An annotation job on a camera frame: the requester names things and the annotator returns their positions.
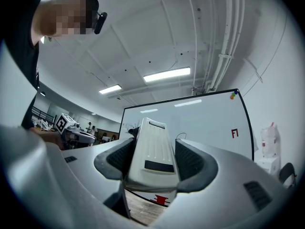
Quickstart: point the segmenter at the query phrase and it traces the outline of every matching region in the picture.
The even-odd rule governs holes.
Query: black shirt
[[[5,43],[13,59],[35,89],[37,89],[39,84],[37,68],[39,43],[35,46],[32,43],[31,25],[39,3],[40,0],[28,0],[18,13],[10,17],[9,27],[4,35]],[[22,121],[22,126],[26,129],[33,126],[31,117],[34,102],[35,98],[31,102]]]

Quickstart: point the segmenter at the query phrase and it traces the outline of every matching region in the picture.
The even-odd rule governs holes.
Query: black headset
[[[94,33],[95,34],[99,34],[101,32],[101,29],[103,27],[103,24],[105,23],[105,20],[107,18],[107,13],[106,12],[103,12],[101,14],[97,13],[99,15],[99,18],[96,22],[96,25],[95,25],[95,29],[94,29]]]

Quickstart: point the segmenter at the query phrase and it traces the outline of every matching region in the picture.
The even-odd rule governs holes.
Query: person's hand
[[[45,142],[54,143],[59,147],[60,150],[64,150],[59,132],[40,132],[33,127],[30,130],[39,135]]]

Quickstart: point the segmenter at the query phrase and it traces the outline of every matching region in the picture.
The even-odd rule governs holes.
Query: person's neck
[[[39,40],[44,36],[52,36],[52,24],[49,23],[49,19],[52,15],[49,14],[49,0],[41,0],[32,20],[31,25],[31,39],[35,46]]]

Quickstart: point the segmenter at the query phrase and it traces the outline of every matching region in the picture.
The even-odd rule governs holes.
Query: red symbol
[[[166,202],[166,200],[167,200],[168,198],[162,197],[162,196],[159,196],[159,195],[156,195],[156,197],[157,197],[157,198],[151,199],[151,201],[154,201],[154,202],[157,202],[158,204],[163,204],[163,205],[165,205],[165,203],[169,203],[169,204],[170,204],[170,202]]]
[[[232,130],[232,137],[234,138],[234,132],[236,132],[237,136],[238,136],[238,130],[237,129],[233,129]]]

